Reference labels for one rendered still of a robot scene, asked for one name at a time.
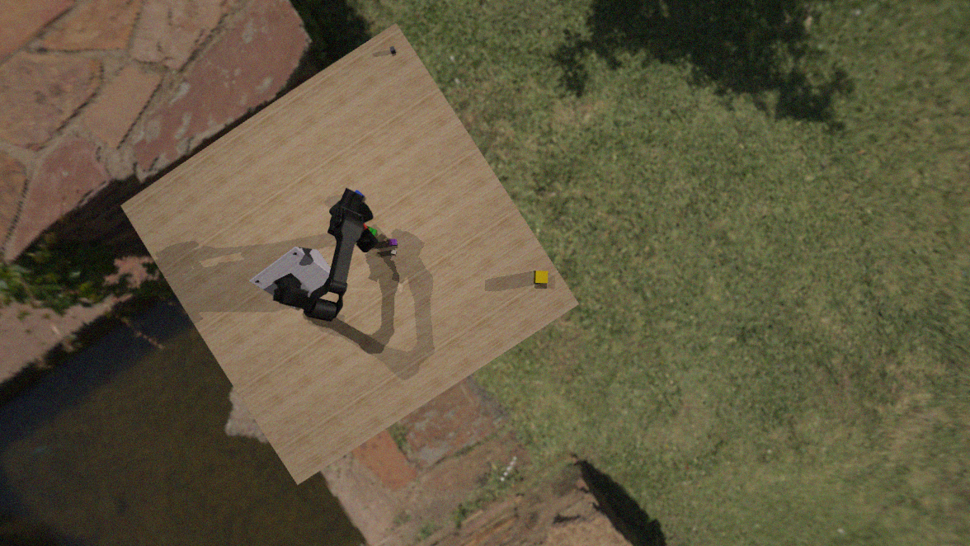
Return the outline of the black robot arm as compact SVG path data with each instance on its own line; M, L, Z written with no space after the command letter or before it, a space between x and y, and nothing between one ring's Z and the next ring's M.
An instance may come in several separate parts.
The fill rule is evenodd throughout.
M349 189L344 190L343 197L338 202L338 209L330 219L327 233L334 235L337 240L334 259L329 277L325 285L311 292L301 289L301 280L293 274L285 275L274 283L272 301L304 310L307 318L315 318L331 322L337 317L343 307L343 294L347 291L347 277L351 269L351 258L360 235L365 230L365 223L373 219L370 207L362 202L364 196ZM320 299L327 292L338 294L338 301Z

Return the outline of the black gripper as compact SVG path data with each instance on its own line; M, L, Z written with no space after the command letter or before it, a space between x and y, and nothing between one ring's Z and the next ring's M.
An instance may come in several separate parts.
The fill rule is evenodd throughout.
M336 213L336 209L338 209L338 202L334 206L331 206L329 210L329 213L331 215ZM376 244L377 244L377 238L368 229L364 230L362 235L360 235L359 241L357 242L357 245L360 248L361 252L368 252Z

